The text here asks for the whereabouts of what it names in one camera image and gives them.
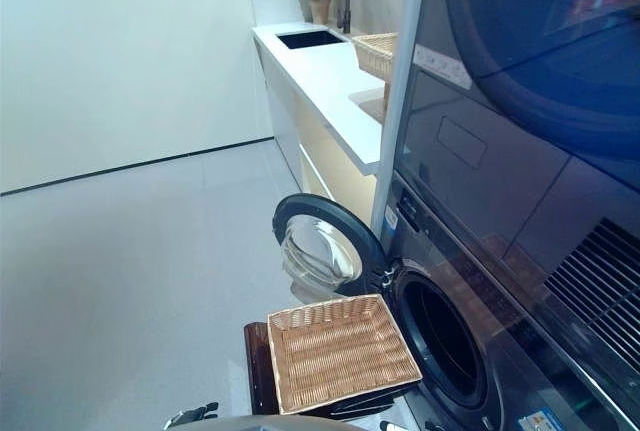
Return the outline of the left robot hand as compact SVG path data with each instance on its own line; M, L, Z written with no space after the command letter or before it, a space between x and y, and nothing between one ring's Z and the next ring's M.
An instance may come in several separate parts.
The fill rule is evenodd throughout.
M165 423L163 430L167 431L171 427L217 418L218 414L216 411L218 410L218 407L218 402L211 402L191 410L179 411Z

